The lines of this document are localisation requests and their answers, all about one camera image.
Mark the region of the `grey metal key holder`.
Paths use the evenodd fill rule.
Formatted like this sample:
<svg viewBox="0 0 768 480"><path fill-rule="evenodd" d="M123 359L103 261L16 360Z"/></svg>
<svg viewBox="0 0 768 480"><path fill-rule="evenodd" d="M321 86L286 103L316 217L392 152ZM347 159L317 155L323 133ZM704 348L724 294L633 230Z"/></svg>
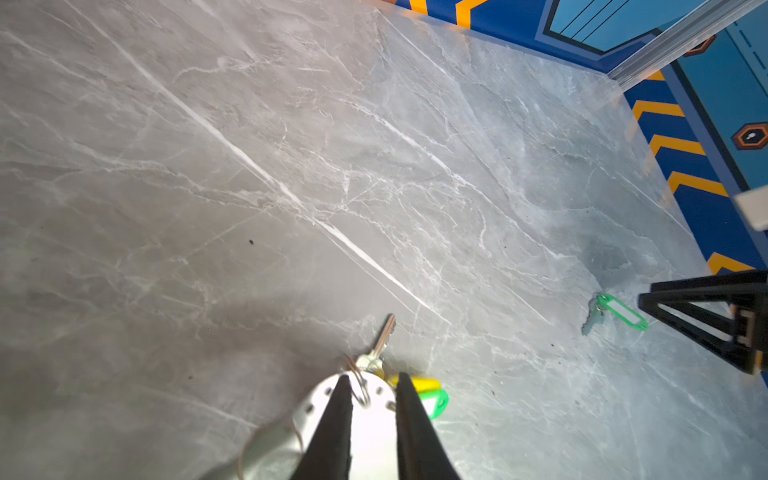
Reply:
<svg viewBox="0 0 768 480"><path fill-rule="evenodd" d="M205 479L396 479L395 391L381 354L396 326L390 314L372 350L348 357L282 418L260 427L234 459Z"/></svg>

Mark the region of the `green key tag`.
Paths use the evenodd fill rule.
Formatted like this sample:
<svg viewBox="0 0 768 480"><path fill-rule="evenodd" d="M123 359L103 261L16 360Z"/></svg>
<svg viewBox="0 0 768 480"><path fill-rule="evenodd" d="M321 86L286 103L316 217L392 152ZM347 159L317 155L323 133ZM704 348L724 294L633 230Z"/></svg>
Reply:
<svg viewBox="0 0 768 480"><path fill-rule="evenodd" d="M618 298L607 293L598 293L589 302L588 316L581 327L581 334L587 336L596 325L602 324L608 316L615 317L637 331L643 332L649 328L644 317Z"/></svg>
<svg viewBox="0 0 768 480"><path fill-rule="evenodd" d="M430 420L442 416L450 402L449 394L443 389L420 392L418 396Z"/></svg>

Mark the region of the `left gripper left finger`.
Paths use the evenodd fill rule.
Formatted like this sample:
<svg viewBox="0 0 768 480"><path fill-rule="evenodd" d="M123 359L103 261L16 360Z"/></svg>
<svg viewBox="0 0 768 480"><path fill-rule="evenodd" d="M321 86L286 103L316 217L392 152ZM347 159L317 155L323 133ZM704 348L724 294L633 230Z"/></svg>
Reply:
<svg viewBox="0 0 768 480"><path fill-rule="evenodd" d="M341 375L292 479L348 478L352 413L350 379L347 375Z"/></svg>

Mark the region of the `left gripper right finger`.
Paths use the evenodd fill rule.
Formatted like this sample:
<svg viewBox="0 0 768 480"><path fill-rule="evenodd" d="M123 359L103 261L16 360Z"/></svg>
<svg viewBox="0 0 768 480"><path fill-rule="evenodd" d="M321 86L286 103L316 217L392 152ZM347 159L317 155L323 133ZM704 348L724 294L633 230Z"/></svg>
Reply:
<svg viewBox="0 0 768 480"><path fill-rule="evenodd" d="M423 408L411 377L400 373L396 387L398 478L459 480Z"/></svg>

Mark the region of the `yellow key tag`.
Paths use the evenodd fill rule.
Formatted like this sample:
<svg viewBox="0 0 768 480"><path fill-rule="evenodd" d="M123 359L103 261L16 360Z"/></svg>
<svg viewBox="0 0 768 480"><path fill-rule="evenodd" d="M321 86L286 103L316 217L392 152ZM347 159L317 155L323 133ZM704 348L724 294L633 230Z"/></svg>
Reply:
<svg viewBox="0 0 768 480"><path fill-rule="evenodd" d="M416 392L421 395L422 393L437 391L442 389L442 384L437 379L424 378L424 377L411 377L411 383L413 384ZM399 384L398 377L390 377L387 379L387 383L396 388Z"/></svg>

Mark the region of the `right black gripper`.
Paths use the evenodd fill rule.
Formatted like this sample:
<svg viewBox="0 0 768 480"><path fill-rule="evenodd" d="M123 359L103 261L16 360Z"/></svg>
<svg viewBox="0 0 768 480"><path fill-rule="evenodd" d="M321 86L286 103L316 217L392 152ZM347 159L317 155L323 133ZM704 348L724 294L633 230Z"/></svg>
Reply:
<svg viewBox="0 0 768 480"><path fill-rule="evenodd" d="M682 301L664 309L664 304ZM731 316L689 302L728 302ZM767 271L749 270L654 283L638 307L737 370L767 370Z"/></svg>

